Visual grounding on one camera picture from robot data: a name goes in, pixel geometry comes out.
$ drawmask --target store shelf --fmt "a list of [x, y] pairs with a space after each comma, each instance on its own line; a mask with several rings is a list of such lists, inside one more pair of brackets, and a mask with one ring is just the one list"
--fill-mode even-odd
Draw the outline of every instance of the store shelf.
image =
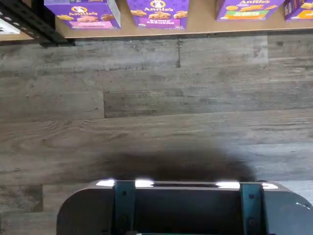
[[187, 30], [144, 29], [137, 28], [135, 26], [126, 0], [118, 0], [117, 3], [122, 13], [122, 28], [120, 30], [72, 30], [59, 19], [56, 19], [56, 29], [66, 38], [156, 36], [239, 31], [313, 29], [313, 21], [286, 22], [283, 14], [283, 6], [281, 6], [266, 21], [217, 22], [215, 20], [215, 0], [190, 0]]
[[33, 38], [29, 37], [27, 34], [21, 32], [20, 34], [7, 34], [0, 35], [0, 42], [4, 41], [19, 41], [19, 40], [31, 40]]

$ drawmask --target vinyl plank flooring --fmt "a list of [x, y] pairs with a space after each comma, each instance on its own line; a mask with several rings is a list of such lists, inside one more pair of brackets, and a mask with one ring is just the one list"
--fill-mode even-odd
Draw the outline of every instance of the vinyl plank flooring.
[[41, 185], [0, 186], [0, 213], [42, 212]]
[[4, 213], [1, 235], [55, 235], [56, 213]]
[[313, 106], [312, 94], [313, 81], [104, 92], [104, 112], [106, 118], [121, 118], [303, 109]]
[[311, 34], [269, 35], [270, 81], [312, 81], [312, 45]]
[[303, 109], [0, 124], [0, 185], [202, 180], [211, 171], [240, 178], [247, 174], [232, 166], [242, 164], [257, 179], [311, 180], [312, 115]]
[[101, 91], [96, 71], [0, 77], [0, 97]]
[[61, 205], [75, 192], [85, 188], [87, 184], [43, 185], [44, 211], [58, 212]]
[[77, 42], [76, 47], [5, 46], [0, 48], [0, 71], [17, 76], [176, 68], [177, 44], [177, 40], [134, 40]]
[[97, 84], [104, 92], [154, 91], [211, 87], [237, 88], [243, 84], [268, 82], [267, 65], [224, 68], [192, 68], [149, 71], [99, 71]]
[[103, 118], [102, 92], [0, 97], [0, 122]]
[[268, 63], [267, 36], [181, 39], [180, 65], [230, 67]]

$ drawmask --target cracker illustration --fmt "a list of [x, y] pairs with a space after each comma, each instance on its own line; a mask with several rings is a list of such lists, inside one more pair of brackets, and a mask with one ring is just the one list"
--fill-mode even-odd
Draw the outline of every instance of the cracker illustration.
[[142, 10], [131, 10], [131, 13], [132, 13], [133, 16], [141, 16], [141, 17], [143, 17], [143, 16], [147, 15], [147, 13], [145, 13]]
[[227, 6], [226, 10], [227, 11], [236, 11], [236, 10], [238, 10], [238, 7], [237, 6]]
[[88, 22], [97, 22], [98, 17], [95, 16], [82, 16], [81, 18], [77, 18], [78, 22], [88, 23]]
[[178, 11], [175, 15], [174, 15], [174, 19], [181, 19], [181, 18], [185, 18], [188, 16], [188, 11]]
[[264, 10], [271, 10], [278, 7], [277, 5], [273, 5], [273, 6], [268, 6], [267, 8], [265, 8]]
[[67, 16], [67, 15], [60, 15], [60, 16], [57, 16], [60, 20], [64, 20], [64, 21], [72, 21], [74, 20], [73, 17], [71, 16]]
[[149, 15], [149, 19], [161, 19], [161, 20], [165, 20], [165, 19], [169, 19], [170, 16], [171, 16], [171, 15], [168, 14], [168, 13], [166, 13], [166, 14], [155, 13], [155, 14]]
[[261, 10], [264, 5], [253, 5], [253, 6], [247, 6], [240, 9], [241, 12], [243, 11], [255, 11], [255, 10]]
[[304, 3], [302, 4], [301, 8], [304, 8], [304, 9], [307, 9], [307, 10], [310, 10], [312, 8], [313, 4], [312, 3]]
[[114, 15], [111, 14], [104, 14], [101, 16], [101, 19], [103, 21], [110, 21], [110, 20], [114, 20]]
[[155, 13], [157, 13], [157, 14], [160, 14], [160, 15], [163, 15], [163, 16], [171, 16], [171, 14], [169, 14], [169, 13], [165, 13], [165, 12], [162, 12], [162, 11], [157, 11], [157, 12], [155, 12]]

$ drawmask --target teal metal bracket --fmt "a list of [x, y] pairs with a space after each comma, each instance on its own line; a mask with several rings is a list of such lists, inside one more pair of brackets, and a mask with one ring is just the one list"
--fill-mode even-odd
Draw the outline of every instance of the teal metal bracket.
[[261, 184], [240, 184], [244, 235], [267, 235]]
[[124, 235], [134, 226], [135, 182], [117, 181], [115, 184], [115, 235]]

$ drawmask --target purple snack box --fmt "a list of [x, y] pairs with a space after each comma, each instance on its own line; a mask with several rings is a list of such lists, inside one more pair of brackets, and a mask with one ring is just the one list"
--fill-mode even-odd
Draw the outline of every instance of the purple snack box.
[[217, 0], [217, 21], [266, 20], [284, 0]]
[[308, 0], [286, 0], [284, 3], [286, 21], [312, 20], [313, 4]]
[[189, 0], [127, 0], [137, 27], [186, 29]]
[[115, 0], [45, 0], [45, 6], [72, 29], [121, 27]]

